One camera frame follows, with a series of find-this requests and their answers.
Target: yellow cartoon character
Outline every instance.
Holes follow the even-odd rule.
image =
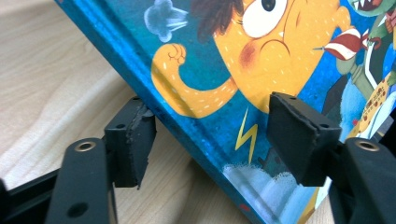
[[[339,0],[202,0],[191,13],[202,18],[198,36],[213,36],[231,77],[213,90],[187,86],[179,67],[188,52],[179,44],[161,46],[152,62],[153,83],[184,116],[203,118],[242,94],[268,112],[272,91],[297,95],[314,72],[334,30],[350,27]]]

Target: cartoon eye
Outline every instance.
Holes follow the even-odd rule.
[[[256,0],[247,7],[243,27],[247,35],[258,38],[268,35],[282,19],[288,0]]]

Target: lightning bolt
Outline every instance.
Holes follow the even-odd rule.
[[[236,139],[236,144],[235,144],[235,150],[238,150],[251,137],[250,151],[248,153],[248,163],[251,163],[251,158],[253,157],[253,152],[254,152],[254,146],[256,145],[257,130],[259,129],[259,125],[258,124],[253,125],[245,134],[243,134],[247,116],[248,116],[248,109],[247,112],[245,112],[244,120],[242,121],[241,128],[239,129],[238,138]]]

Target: wooden surface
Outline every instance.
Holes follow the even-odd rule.
[[[134,92],[51,0],[0,0],[0,177],[13,189],[60,167]],[[248,223],[157,122],[141,190],[116,189],[120,223]],[[331,223],[316,212],[312,223]]]

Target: book cover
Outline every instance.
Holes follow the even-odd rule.
[[[271,92],[338,122],[341,141],[394,107],[394,0],[56,1],[253,223],[303,220],[325,194],[267,141]]]

